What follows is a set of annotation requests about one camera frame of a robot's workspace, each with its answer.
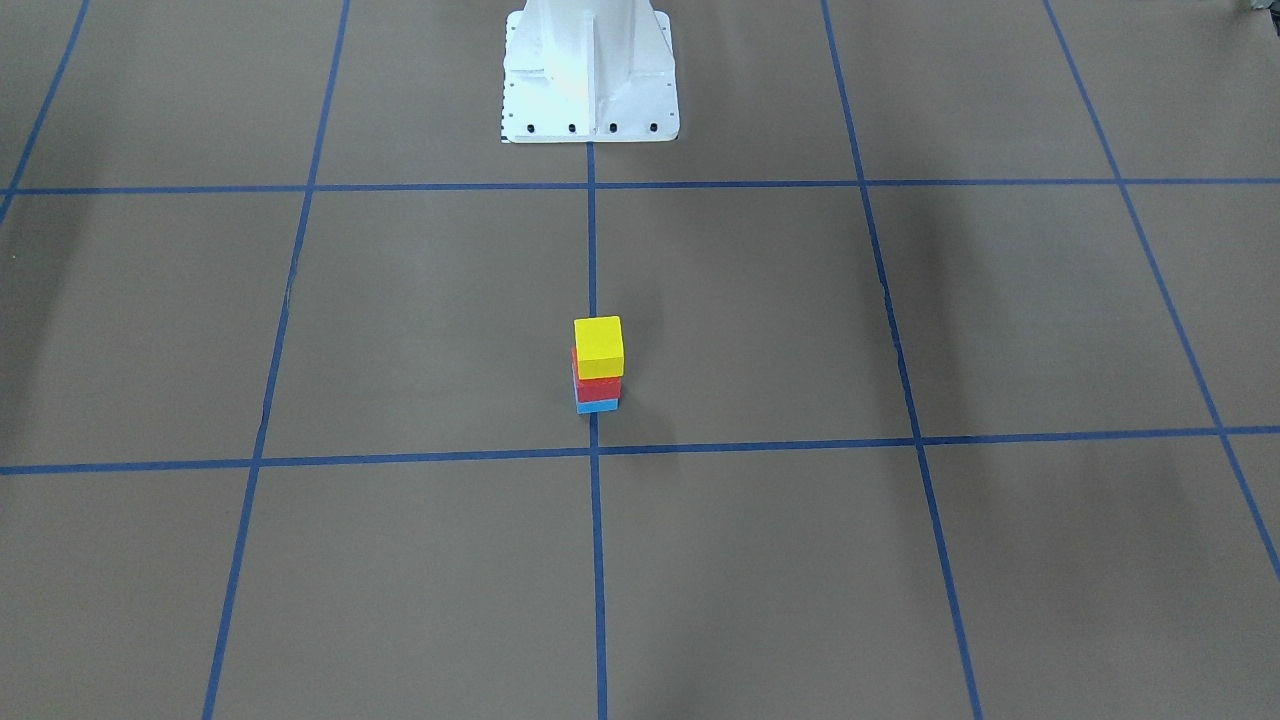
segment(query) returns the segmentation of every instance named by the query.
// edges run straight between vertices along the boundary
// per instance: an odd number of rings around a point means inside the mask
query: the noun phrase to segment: grid square
[[[317,195],[268,452],[586,445],[584,195]]]
[[[18,168],[78,12],[77,0],[0,5],[0,188]]]
[[[1276,188],[1129,192],[1222,420],[1280,423]]]
[[[0,479],[0,717],[200,715],[243,470]]]
[[[1115,188],[873,201],[925,434],[1211,423]]]
[[[1280,436],[1236,436],[1231,447],[1271,541],[1280,542]]]
[[[1277,177],[1280,60],[1235,0],[1053,3],[1126,177]]]
[[[599,307],[627,337],[602,442],[910,434],[856,190],[618,190],[596,204]]]
[[[1111,177],[1039,3],[832,0],[870,178]]]
[[[593,717],[584,459],[264,470],[218,717]]]
[[[18,197],[0,225],[0,464],[251,454],[298,202]]]
[[[584,182],[581,145],[502,137],[507,15],[524,0],[351,8],[323,182]]]
[[[1275,716],[1276,577],[1217,438],[929,456],[989,717]]]
[[[910,448],[600,460],[609,716],[969,715]]]
[[[818,3],[653,5],[671,15],[680,138],[602,143],[602,181],[855,176]]]
[[[23,187],[307,179],[339,3],[93,4]]]

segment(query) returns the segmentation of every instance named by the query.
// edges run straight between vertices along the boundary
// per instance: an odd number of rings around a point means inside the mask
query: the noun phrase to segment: white bracket
[[[527,0],[507,18],[503,142],[675,140],[671,47],[649,0]]]

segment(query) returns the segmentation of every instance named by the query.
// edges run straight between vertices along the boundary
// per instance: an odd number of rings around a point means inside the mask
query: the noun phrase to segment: stack of blocks
[[[573,400],[577,414],[618,409],[622,397],[622,320],[573,320]]]

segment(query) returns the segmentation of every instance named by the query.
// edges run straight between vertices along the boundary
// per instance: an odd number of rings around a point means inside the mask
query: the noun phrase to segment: grid
[[[1052,24],[1056,40],[1061,47],[1062,56],[1068,64],[1075,86],[1079,91],[1080,101],[1088,111],[1089,119],[1097,135],[1097,141],[1106,156],[1111,169],[1111,177],[1100,178],[974,178],[974,179],[946,179],[946,178],[913,178],[913,179],[876,179],[868,178],[863,167],[863,156],[859,146],[858,128],[855,123],[856,102],[850,99],[844,78],[842,65],[838,55],[836,31],[831,19],[831,9],[827,0],[819,0],[824,19],[824,31],[831,54],[832,67],[836,76],[833,88],[841,101],[844,120],[849,136],[849,149],[851,154],[854,178],[835,178],[817,181],[686,181],[686,182],[602,182],[596,179],[595,149],[588,143],[585,147],[586,182],[511,182],[511,183],[319,183],[317,174],[324,150],[325,129],[329,118],[329,109],[333,100],[334,87],[338,79],[343,41],[346,36],[347,20],[351,12],[351,0],[343,0],[340,18],[338,22],[337,37],[333,42],[332,61],[325,86],[324,101],[320,109],[319,122],[315,131],[314,150],[311,154],[310,172],[305,184],[242,184],[242,186],[137,186],[137,187],[20,187],[22,178],[32,151],[36,147],[41,128],[49,114],[50,106],[58,94],[59,85],[73,58],[77,40],[86,22],[91,0],[82,0],[74,24],[61,54],[58,69],[45,95],[38,115],[31,128],[23,147],[20,159],[4,190],[3,204],[0,204],[0,223],[4,222],[14,199],[20,196],[52,196],[52,195],[196,195],[196,193],[301,193],[302,209],[297,222],[297,232],[293,242],[289,261],[288,279],[285,282],[283,301],[279,313],[279,322],[275,333],[275,342],[271,352],[270,368],[268,372],[266,387],[262,395],[262,414],[257,428],[253,452],[248,457],[234,459],[174,459],[164,461],[138,461],[138,462],[78,462],[78,464],[44,464],[44,465],[13,465],[0,466],[0,475],[49,475],[65,473],[134,473],[134,471],[161,471],[161,470],[197,470],[197,469],[239,469],[247,470],[247,483],[244,498],[239,516],[238,532],[234,541],[234,552],[230,573],[227,580],[227,592],[223,602],[223,612],[219,623],[216,646],[212,650],[212,661],[209,675],[207,693],[204,706],[204,717],[214,716],[218,697],[221,664],[227,648],[227,641],[232,629],[233,610],[236,605],[236,591],[238,575],[244,556],[246,541],[250,532],[253,511],[253,498],[257,488],[259,473],[264,468],[289,468],[289,466],[325,466],[325,465],[375,465],[375,464],[406,464],[406,462],[460,462],[460,461],[488,461],[488,460],[532,460],[552,457],[588,457],[590,461],[590,493],[591,493],[591,525],[593,525],[593,555],[595,578],[595,643],[596,643],[596,698],[600,720],[608,716],[608,667],[607,667],[607,621],[605,621],[605,568],[604,546],[602,528],[602,493],[600,493],[600,457],[623,455],[660,455],[660,454],[721,454],[721,452],[763,452],[763,451],[806,451],[826,448],[872,448],[872,447],[910,447],[915,451],[919,466],[920,480],[924,496],[928,502],[932,520],[934,542],[940,571],[947,593],[947,602],[951,610],[951,620],[955,630],[955,639],[959,657],[963,664],[965,684],[972,705],[973,716],[983,716],[980,700],[980,678],[975,676],[968,642],[965,635],[964,615],[961,601],[956,592],[952,569],[947,552],[946,533],[943,530],[938,503],[933,491],[931,477],[928,448],[941,446],[963,445],[1002,445],[1002,443],[1046,443],[1046,442],[1103,442],[1117,439],[1153,439],[1178,437],[1210,437],[1217,438],[1226,461],[1229,462],[1239,491],[1247,503],[1253,524],[1257,529],[1258,539],[1263,544],[1271,562],[1271,569],[1280,579],[1280,556],[1277,556],[1275,543],[1268,528],[1258,510],[1249,482],[1233,447],[1233,438],[1244,436],[1276,436],[1280,434],[1280,425],[1228,425],[1224,423],[1213,395],[1210,391],[1204,374],[1201,370],[1192,340],[1183,325],[1175,299],[1169,290],[1156,252],[1148,242],[1143,222],[1130,197],[1132,186],[1275,186],[1280,184],[1280,177],[1203,177],[1203,178],[1160,178],[1160,177],[1126,177],[1121,173],[1119,163],[1112,152],[1107,135],[1091,100],[1089,92],[1076,67],[1069,45],[1069,40],[1057,19],[1051,0],[1042,0],[1044,13]],[[902,347],[899,324],[895,315],[893,296],[891,290],[890,273],[886,269],[881,251],[879,237],[876,225],[874,208],[870,188],[876,187],[931,187],[931,186],[1102,186],[1114,187],[1120,193],[1133,224],[1133,231],[1143,250],[1149,265],[1155,283],[1160,291],[1161,301],[1167,310],[1169,320],[1172,323],[1185,360],[1196,378],[1203,404],[1212,419],[1207,427],[1179,427],[1179,428],[1148,428],[1135,430],[1080,430],[1056,433],[1004,433],[1004,434],[965,434],[965,436],[928,436],[920,429],[920,421],[915,406],[915,396],[911,388],[911,378],[908,366],[906,354]],[[596,196],[599,192],[613,190],[694,190],[694,188],[781,188],[781,187],[849,187],[858,188],[863,210],[867,219],[867,229],[870,237],[872,254],[876,261],[878,281],[883,290],[884,316],[890,340],[896,351],[897,372],[901,383],[902,401],[906,406],[911,434],[909,437],[863,437],[847,439],[814,439],[814,441],[774,441],[774,442],[726,442],[726,443],[669,443],[669,445],[630,445],[630,446],[602,446],[599,439],[599,423],[595,415],[589,420],[590,441],[582,447],[538,447],[538,448],[509,448],[509,450],[474,450],[452,452],[402,452],[402,454],[372,454],[372,455],[325,455],[325,456],[269,456],[265,454],[269,424],[271,419],[271,406],[275,397],[275,384],[280,369],[280,359],[287,341],[289,324],[289,295],[298,274],[298,260],[307,234],[307,223],[311,211],[312,199],[316,193],[328,192],[434,192],[434,191],[567,191],[585,192],[586,195],[586,227],[588,227],[588,297],[590,314],[596,314]]]

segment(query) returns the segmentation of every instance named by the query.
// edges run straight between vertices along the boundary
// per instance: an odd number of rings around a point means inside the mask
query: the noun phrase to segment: vertical blue line
[[[223,614],[218,625],[218,642],[214,646],[214,659],[209,669],[209,685],[205,689],[205,708],[202,720],[212,720],[214,705],[218,701],[218,684],[221,680],[223,659],[227,655],[227,641],[230,635],[232,612],[236,607],[236,589],[239,585],[241,566],[244,561],[244,546],[248,539],[250,520],[253,515],[253,497],[257,493],[257,477],[262,451],[266,447],[266,430],[271,420],[271,404],[275,400],[275,382],[280,372],[280,357],[284,352],[284,336],[289,327],[289,302],[293,282],[298,274],[298,258],[307,233],[307,220],[311,215],[311,199],[315,193],[316,176],[320,170],[320,154],[324,147],[325,127],[329,123],[329,108],[333,104],[333,90],[338,82],[338,64],[342,60],[342,44],[347,36],[347,18],[351,13],[351,0],[343,0],[342,14],[338,18],[338,33],[333,44],[333,59],[329,63],[329,81],[325,85],[324,102],[320,106],[320,122],[316,128],[315,147],[311,151],[311,168],[307,172],[307,190],[302,197],[298,213],[298,229],[293,237],[293,254],[289,258],[289,274],[284,283],[284,300],[280,304],[280,318],[275,328],[275,343],[271,348],[271,365],[266,374],[266,388],[262,392],[262,419],[259,423],[253,441],[252,466],[244,484],[244,502],[241,506],[239,528],[236,532],[236,550],[232,553],[232,566],[227,578],[227,594],[223,598]]]
[[[899,333],[897,316],[893,313],[893,293],[890,291],[888,274],[884,270],[884,256],[881,252],[879,233],[876,228],[876,215],[872,213],[870,191],[867,186],[867,173],[863,169],[863,155],[858,145],[858,131],[854,126],[854,113],[849,104],[849,91],[845,87],[845,73],[840,64],[840,50],[836,46],[836,31],[831,23],[831,8],[827,0],[822,3],[822,17],[827,27],[827,45],[831,47],[831,64],[836,70],[836,87],[840,90],[840,104],[845,113],[845,129],[849,133],[849,147],[854,156],[854,169],[858,172],[858,190],[861,193],[863,213],[867,215],[867,232],[872,242],[872,255],[876,258],[876,275],[879,278],[881,288],[884,291],[884,315],[888,319],[890,336],[893,341],[893,350],[897,352],[897,374],[902,383],[902,397],[906,401],[906,414],[911,421],[911,441],[915,446],[915,459],[920,468],[920,479],[924,484],[924,498],[929,506],[929,520],[933,525],[933,542],[938,551],[938,565],[942,569],[942,582],[946,585],[947,603],[951,609],[951,624],[955,629],[956,647],[960,652],[960,664],[964,669],[965,687],[969,691],[969,705],[973,710],[974,720],[982,720],[982,700],[978,694],[978,682],[973,671],[973,661],[969,656],[969,641],[964,630],[964,618],[960,612],[960,597],[956,593],[955,578],[951,571],[951,556],[947,552],[946,533],[942,529],[942,515],[938,511],[937,497],[933,492],[933,475],[929,471],[929,459],[924,450],[924,441],[920,433],[920,420],[915,410],[915,395],[911,392],[911,378],[906,369],[906,354],[902,350],[902,337]]]
[[[27,136],[27,143],[22,147],[22,156],[18,158],[18,167],[13,170],[13,178],[9,179],[9,190],[5,191],[4,200],[0,201],[0,223],[9,215],[9,205],[13,204],[13,191],[18,190],[18,184],[22,183],[22,176],[27,172],[27,163],[31,161],[31,154],[36,149],[36,140],[40,138],[40,129],[45,127],[45,118],[49,117],[49,109],[54,105],[54,96],[58,95],[58,86],[63,83],[63,74],[67,73],[67,65],[72,60],[72,51],[76,50],[76,41],[79,40],[79,31],[84,27],[84,15],[88,13],[88,0],[81,0],[79,13],[76,14],[76,23],[72,26],[72,35],[67,38],[67,47],[63,50],[63,59],[58,61],[58,69],[54,72],[54,81],[49,83],[49,92],[45,94],[45,101],[40,105],[40,113],[36,114],[36,122],[31,126],[31,133]]]
[[[588,306],[595,316],[595,143],[586,143],[586,277]],[[600,512],[600,416],[590,416],[591,555],[595,577],[595,712],[609,717],[609,667],[604,626],[604,530]]]
[[[1253,518],[1253,525],[1258,530],[1258,538],[1262,541],[1262,547],[1266,550],[1267,559],[1271,561],[1271,571],[1275,573],[1276,579],[1280,580],[1280,555],[1276,553],[1275,542],[1271,539],[1271,533],[1267,530],[1266,520],[1262,519],[1262,512],[1258,510],[1257,500],[1253,497],[1253,489],[1249,488],[1249,480],[1244,477],[1244,470],[1240,468],[1240,461],[1235,456],[1235,447],[1231,446],[1231,438],[1226,432],[1226,427],[1222,423],[1222,416],[1217,410],[1217,404],[1213,402],[1213,395],[1208,389],[1208,382],[1204,379],[1204,373],[1201,370],[1199,360],[1196,359],[1196,350],[1192,347],[1190,337],[1187,334],[1187,328],[1183,325],[1181,316],[1178,313],[1178,307],[1174,305],[1174,296],[1169,292],[1169,286],[1165,283],[1165,275],[1160,270],[1160,263],[1156,260],[1156,252],[1151,247],[1151,241],[1147,238],[1147,231],[1143,228],[1142,219],[1138,217],[1138,209],[1133,204],[1133,197],[1129,195],[1129,183],[1125,181],[1124,176],[1120,174],[1120,164],[1116,163],[1115,154],[1111,152],[1111,143],[1107,141],[1107,135],[1102,129],[1102,120],[1098,118],[1097,109],[1093,106],[1093,100],[1089,99],[1089,92],[1084,88],[1084,78],[1080,77],[1080,70],[1075,64],[1075,56],[1071,54],[1071,47],[1066,42],[1066,35],[1062,32],[1062,26],[1057,20],[1057,14],[1053,12],[1050,0],[1042,0],[1044,5],[1044,12],[1048,13],[1050,23],[1053,26],[1053,33],[1057,36],[1057,42],[1062,47],[1062,55],[1066,58],[1066,64],[1071,70],[1071,77],[1075,79],[1075,87],[1080,94],[1080,99],[1084,101],[1084,108],[1089,111],[1089,119],[1093,120],[1093,129],[1098,135],[1098,142],[1102,143],[1102,151],[1107,156],[1107,163],[1111,165],[1111,173],[1115,176],[1116,186],[1120,188],[1120,196],[1124,199],[1125,208],[1129,210],[1129,219],[1133,222],[1133,229],[1138,233],[1138,242],[1142,245],[1142,251],[1147,256],[1147,265],[1151,268],[1151,274],[1156,279],[1156,287],[1160,288],[1160,296],[1165,301],[1165,310],[1169,311],[1169,318],[1174,323],[1174,329],[1178,332],[1178,341],[1183,346],[1183,352],[1187,355],[1187,361],[1192,366],[1192,374],[1196,377],[1196,384],[1199,386],[1201,397],[1204,398],[1204,406],[1208,409],[1210,418],[1213,420],[1213,428],[1217,430],[1219,442],[1222,445],[1222,451],[1226,452],[1226,460],[1231,466],[1231,473],[1235,474],[1235,483],[1240,487],[1240,495],[1244,496],[1244,503],[1249,509],[1249,515]]]

